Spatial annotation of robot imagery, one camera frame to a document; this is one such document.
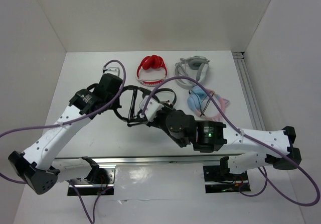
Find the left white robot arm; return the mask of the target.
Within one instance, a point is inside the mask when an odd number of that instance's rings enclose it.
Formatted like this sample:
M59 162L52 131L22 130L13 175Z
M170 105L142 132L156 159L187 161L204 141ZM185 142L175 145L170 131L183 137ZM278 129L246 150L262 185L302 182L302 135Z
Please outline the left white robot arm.
M90 157L72 160L56 160L66 144L89 124L97 110L109 109L112 99L120 95L122 79L105 73L93 91L81 89L70 99L68 106L56 121L34 144L23 152L13 151L8 160L17 175L38 195L49 191L56 183L83 179L87 183L97 181L100 168Z

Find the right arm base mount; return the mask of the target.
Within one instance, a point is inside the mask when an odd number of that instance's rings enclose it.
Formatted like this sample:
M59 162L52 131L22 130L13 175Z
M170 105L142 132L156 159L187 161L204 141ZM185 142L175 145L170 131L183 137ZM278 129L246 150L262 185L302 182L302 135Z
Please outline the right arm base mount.
M203 164L205 193L232 193L251 191L247 172L242 174L221 173L220 157L217 162L205 162Z

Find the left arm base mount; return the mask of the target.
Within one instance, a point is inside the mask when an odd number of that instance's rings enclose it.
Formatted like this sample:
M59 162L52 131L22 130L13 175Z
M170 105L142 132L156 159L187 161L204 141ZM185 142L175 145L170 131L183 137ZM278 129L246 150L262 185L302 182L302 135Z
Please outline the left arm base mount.
M114 165L99 164L90 157L67 159L67 163L76 167L72 171L75 178L71 179L68 190L69 196L76 195L75 186L80 195L98 196L113 195L116 167Z

